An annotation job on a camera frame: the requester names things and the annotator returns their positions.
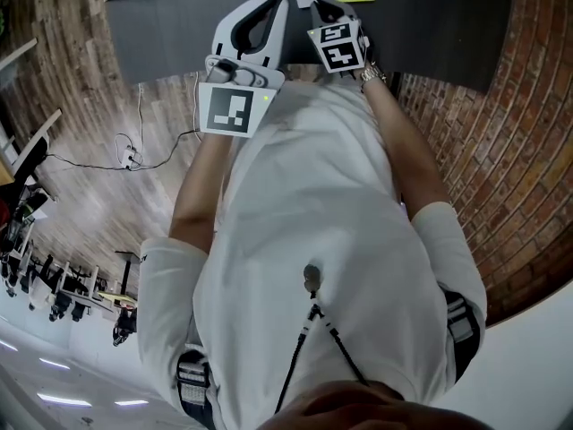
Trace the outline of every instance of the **red brick wall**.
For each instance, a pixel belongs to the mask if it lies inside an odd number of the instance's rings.
[[[487,95],[405,75],[489,297],[489,323],[573,279],[573,0],[514,0]]]

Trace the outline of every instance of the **metal watch band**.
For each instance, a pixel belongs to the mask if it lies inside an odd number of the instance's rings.
[[[362,80],[360,89],[363,91],[364,85],[374,78],[380,78],[384,83],[386,83],[386,75],[384,72],[382,72],[375,63],[372,63],[370,67],[360,74],[360,79]]]

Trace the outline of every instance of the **backpack strap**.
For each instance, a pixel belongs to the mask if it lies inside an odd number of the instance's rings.
[[[466,372],[480,347],[480,327],[474,309],[459,293],[444,290],[448,303],[448,331],[454,341],[456,382]]]
[[[210,387],[209,362],[203,348],[191,345],[190,350],[179,357],[177,364],[177,386],[181,406],[185,413],[209,430],[216,430],[213,410],[207,398]]]

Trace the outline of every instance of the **desk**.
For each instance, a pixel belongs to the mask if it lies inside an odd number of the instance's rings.
[[[4,152],[0,155],[0,186],[8,185],[13,183],[14,175],[12,170],[12,164],[10,164],[6,157],[4,156]]]
[[[79,303],[81,305],[85,305],[87,307],[96,307],[100,311],[109,312],[111,314],[115,314],[115,309],[113,304],[110,304],[109,301],[98,301],[93,297],[85,297],[83,295],[78,295],[77,293],[73,293],[67,290],[59,290],[60,293],[63,295],[67,295],[71,298],[74,303]]]
[[[109,0],[107,20],[131,83],[205,70],[219,21],[246,0]],[[290,0],[283,62],[318,63],[309,10]],[[486,92],[499,61],[511,0],[376,0],[355,9],[388,71]]]
[[[130,305],[131,307],[137,307],[137,300],[129,297],[127,295],[122,295],[121,293],[113,293],[109,291],[99,291],[98,295],[110,301],[112,305],[115,305],[115,301],[119,301],[120,303],[124,303],[126,305]]]

